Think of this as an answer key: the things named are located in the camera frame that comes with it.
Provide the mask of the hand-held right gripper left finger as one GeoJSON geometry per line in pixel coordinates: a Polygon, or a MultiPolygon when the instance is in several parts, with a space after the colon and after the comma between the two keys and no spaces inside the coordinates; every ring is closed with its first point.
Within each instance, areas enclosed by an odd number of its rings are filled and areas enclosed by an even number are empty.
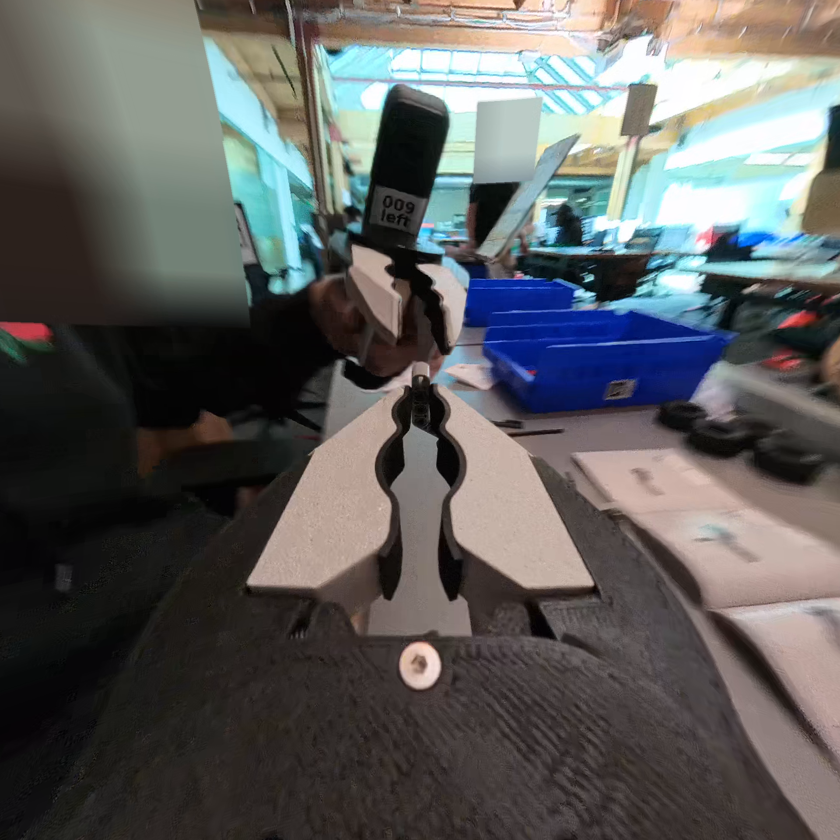
{"type": "Polygon", "coordinates": [[[335,603],[353,616],[392,600],[403,569],[399,502],[411,390],[388,392],[318,446],[251,571],[258,595],[335,603]]]}

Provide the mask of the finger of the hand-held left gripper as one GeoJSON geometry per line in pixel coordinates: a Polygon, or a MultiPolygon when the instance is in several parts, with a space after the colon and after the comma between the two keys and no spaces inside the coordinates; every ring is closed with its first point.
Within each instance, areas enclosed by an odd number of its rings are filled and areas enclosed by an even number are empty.
{"type": "Polygon", "coordinates": [[[347,294],[365,323],[382,341],[395,345],[402,336],[405,302],[402,283],[394,277],[394,260],[366,246],[350,247],[347,294]]]}
{"type": "Polygon", "coordinates": [[[413,314],[419,356],[448,355],[464,325],[467,290],[440,264],[413,268],[413,314]]]}

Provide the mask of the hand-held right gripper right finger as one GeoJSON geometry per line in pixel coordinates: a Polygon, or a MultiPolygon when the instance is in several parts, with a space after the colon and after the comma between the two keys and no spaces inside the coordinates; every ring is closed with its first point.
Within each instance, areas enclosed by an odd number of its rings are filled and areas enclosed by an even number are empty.
{"type": "Polygon", "coordinates": [[[592,574],[527,450],[444,386],[432,386],[429,412],[448,487],[438,540],[447,597],[463,599],[471,621],[489,621],[501,606],[593,595],[592,574]]]}

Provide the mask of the grey toothed toy brick beam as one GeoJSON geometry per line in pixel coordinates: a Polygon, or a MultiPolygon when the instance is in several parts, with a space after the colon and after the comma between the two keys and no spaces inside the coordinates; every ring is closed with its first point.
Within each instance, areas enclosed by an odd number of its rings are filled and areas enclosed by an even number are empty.
{"type": "Polygon", "coordinates": [[[412,366],[411,398],[412,423],[424,432],[431,433],[433,375],[429,363],[416,361],[412,366]]]}

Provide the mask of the person's left forearm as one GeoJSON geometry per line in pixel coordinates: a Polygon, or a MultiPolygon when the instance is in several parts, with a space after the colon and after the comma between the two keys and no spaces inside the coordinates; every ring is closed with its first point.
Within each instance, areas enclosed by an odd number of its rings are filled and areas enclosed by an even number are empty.
{"type": "Polygon", "coordinates": [[[248,327],[131,327],[122,335],[136,421],[149,429],[187,428],[202,413],[225,417],[252,406],[281,418],[340,357],[306,290],[263,300],[248,327]]]}

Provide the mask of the grey desk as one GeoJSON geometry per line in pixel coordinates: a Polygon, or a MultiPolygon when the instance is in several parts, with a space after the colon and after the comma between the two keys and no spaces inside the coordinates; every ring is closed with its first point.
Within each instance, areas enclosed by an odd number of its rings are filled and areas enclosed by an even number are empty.
{"type": "MultiPolygon", "coordinates": [[[[456,363],[481,361],[480,331],[468,329],[443,363],[436,383],[445,385],[478,413],[493,421],[520,419],[528,431],[560,427],[561,434],[518,437],[515,442],[560,473],[572,476],[581,493],[599,508],[604,500],[572,460],[577,452],[677,448],[677,433],[655,423],[655,410],[636,407],[619,412],[533,415],[521,413],[498,389],[475,391],[457,383],[446,370],[456,363]]],[[[393,484],[403,533],[402,576],[391,601],[378,599],[366,614],[353,618],[358,629],[374,635],[439,631],[467,635],[467,605],[448,601],[438,577],[437,536],[440,505],[448,489],[438,474],[435,440],[411,429],[404,437],[405,468],[393,484]]],[[[838,472],[831,469],[814,486],[787,487],[765,479],[742,462],[695,456],[698,465],[750,505],[767,511],[814,537],[838,545],[838,472]]],[[[730,648],[718,627],[672,586],[704,638],[726,684],[742,725],[778,785],[818,838],[839,838],[838,774],[811,742],[770,688],[743,657],[730,648]]]]}

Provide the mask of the person's left hand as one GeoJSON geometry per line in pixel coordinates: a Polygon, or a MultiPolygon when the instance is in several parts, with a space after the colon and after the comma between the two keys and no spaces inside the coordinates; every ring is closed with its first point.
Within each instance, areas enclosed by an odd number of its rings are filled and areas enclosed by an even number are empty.
{"type": "Polygon", "coordinates": [[[364,349],[366,324],[362,313],[346,294],[341,276],[327,276],[308,286],[311,315],[318,329],[340,355],[356,359],[369,373],[390,379],[420,361],[417,330],[408,316],[402,337],[389,344],[373,337],[364,349]]]}

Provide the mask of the grey board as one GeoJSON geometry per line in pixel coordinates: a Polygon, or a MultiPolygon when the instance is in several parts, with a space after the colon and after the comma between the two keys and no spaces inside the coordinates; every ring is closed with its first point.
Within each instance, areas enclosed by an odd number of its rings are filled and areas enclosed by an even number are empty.
{"type": "Polygon", "coordinates": [[[535,164],[533,175],[520,183],[505,210],[475,251],[478,261],[498,262],[511,247],[522,227],[528,222],[532,208],[548,183],[559,170],[581,135],[574,133],[547,147],[535,164]]]}

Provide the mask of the open instruction booklet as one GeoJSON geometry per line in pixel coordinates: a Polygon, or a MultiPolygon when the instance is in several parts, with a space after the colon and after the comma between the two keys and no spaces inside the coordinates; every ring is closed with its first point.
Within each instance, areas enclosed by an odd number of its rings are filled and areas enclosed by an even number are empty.
{"type": "Polygon", "coordinates": [[[838,766],[838,549],[751,506],[674,449],[573,459],[838,766]]]}

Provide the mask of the blue tagged storage bin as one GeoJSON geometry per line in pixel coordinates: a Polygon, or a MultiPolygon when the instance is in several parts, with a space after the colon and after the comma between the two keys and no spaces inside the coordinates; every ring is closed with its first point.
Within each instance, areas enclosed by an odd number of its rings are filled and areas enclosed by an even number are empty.
{"type": "Polygon", "coordinates": [[[733,340],[637,311],[504,311],[482,353],[522,409],[569,413],[687,401],[733,340]]]}

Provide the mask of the person's black printed sweatshirt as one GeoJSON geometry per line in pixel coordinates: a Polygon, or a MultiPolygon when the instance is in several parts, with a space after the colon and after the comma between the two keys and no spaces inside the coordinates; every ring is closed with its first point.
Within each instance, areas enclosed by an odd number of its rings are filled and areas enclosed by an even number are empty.
{"type": "Polygon", "coordinates": [[[314,448],[202,438],[255,413],[140,427],[124,328],[2,323],[2,838],[26,838],[161,598],[260,490],[314,448]]]}

